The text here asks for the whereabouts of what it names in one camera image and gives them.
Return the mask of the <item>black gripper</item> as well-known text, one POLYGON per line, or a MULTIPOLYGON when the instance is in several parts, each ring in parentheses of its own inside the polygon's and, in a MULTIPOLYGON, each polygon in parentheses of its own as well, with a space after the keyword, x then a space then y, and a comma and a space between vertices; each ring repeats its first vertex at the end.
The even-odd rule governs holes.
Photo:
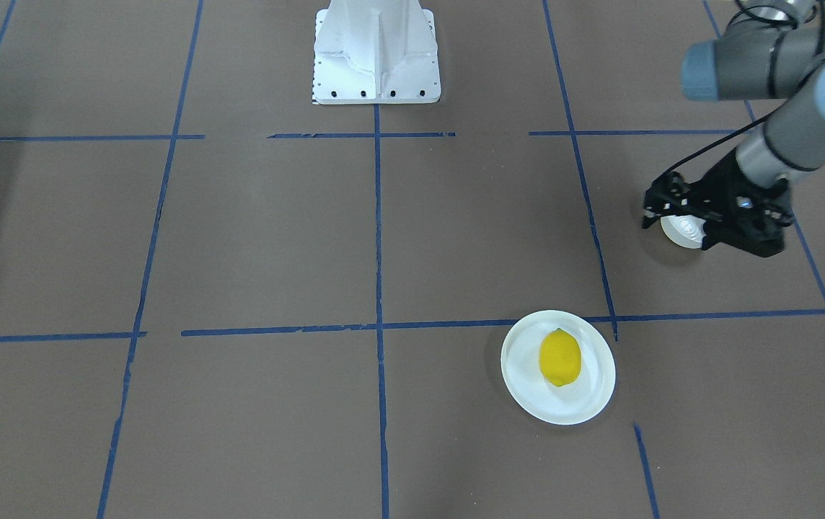
POLYGON ((698 217, 704 221, 700 249, 723 244, 757 257, 784 251, 785 228, 794 223, 791 181, 778 175, 762 187, 743 173, 735 155, 726 155, 694 183, 698 217))

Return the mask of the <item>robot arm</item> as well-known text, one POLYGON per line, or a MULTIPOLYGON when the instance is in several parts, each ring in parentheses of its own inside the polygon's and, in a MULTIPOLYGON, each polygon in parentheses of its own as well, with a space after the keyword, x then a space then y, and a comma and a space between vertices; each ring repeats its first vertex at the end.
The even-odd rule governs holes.
POLYGON ((647 189, 643 222, 660 223, 676 245, 718 244, 771 257, 794 223, 794 184, 825 165, 825 2, 746 1, 725 32, 687 49, 687 99, 778 99, 740 129, 743 141, 687 182, 670 167, 647 189))

